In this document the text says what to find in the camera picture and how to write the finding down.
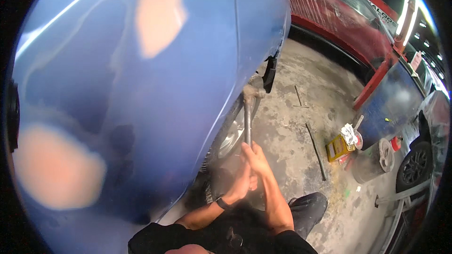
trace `red container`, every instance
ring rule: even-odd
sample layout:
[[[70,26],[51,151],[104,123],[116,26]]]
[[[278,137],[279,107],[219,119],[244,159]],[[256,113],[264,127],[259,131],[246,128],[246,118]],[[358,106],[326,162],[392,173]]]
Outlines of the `red container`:
[[[392,145],[392,149],[394,151],[397,151],[400,149],[400,147],[402,146],[402,140],[403,140],[403,138],[400,138],[398,136],[395,136],[393,139],[391,139],[391,145]]]

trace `yellow can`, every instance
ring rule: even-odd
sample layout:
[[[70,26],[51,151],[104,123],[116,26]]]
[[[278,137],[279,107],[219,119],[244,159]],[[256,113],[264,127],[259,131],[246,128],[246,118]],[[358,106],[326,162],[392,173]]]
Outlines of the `yellow can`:
[[[329,144],[326,145],[326,152],[328,154],[328,162],[333,162],[341,159],[347,154],[355,151],[354,144],[348,145],[341,134],[336,136]]]

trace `man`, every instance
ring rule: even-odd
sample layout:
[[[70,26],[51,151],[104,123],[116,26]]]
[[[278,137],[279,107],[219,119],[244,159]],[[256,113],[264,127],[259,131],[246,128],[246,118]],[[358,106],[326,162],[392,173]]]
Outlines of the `man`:
[[[129,241],[129,253],[317,253],[305,239],[322,219],[326,197],[313,193],[287,204],[259,145],[242,143],[240,159],[242,170],[226,194],[172,225],[151,223]],[[256,189],[256,176],[263,183],[265,212],[242,200]]]

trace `sign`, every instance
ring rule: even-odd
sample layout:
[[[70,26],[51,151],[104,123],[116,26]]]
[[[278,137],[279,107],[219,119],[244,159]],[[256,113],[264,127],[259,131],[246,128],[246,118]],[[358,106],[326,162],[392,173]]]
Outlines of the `sign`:
[[[413,57],[413,60],[411,60],[410,65],[413,68],[413,70],[416,70],[419,67],[419,64],[421,63],[422,55],[421,52],[416,52],[415,56]]]
[[[397,26],[398,24],[396,22],[394,22],[394,20],[392,20],[386,13],[384,13],[380,8],[378,8],[377,5],[373,4],[370,0],[368,0],[370,5],[372,5],[372,7],[375,9],[376,13],[378,14],[378,16],[380,17],[381,21],[383,22],[383,24],[385,24],[386,28],[388,29],[388,31],[394,35],[396,33],[397,30]]]

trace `blue car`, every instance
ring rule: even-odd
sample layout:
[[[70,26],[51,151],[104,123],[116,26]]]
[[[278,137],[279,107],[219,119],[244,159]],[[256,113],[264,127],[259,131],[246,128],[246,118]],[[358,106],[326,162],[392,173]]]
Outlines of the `blue car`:
[[[243,86],[271,91],[290,20],[289,0],[36,0],[13,169],[51,251],[126,253],[220,165],[243,137]]]

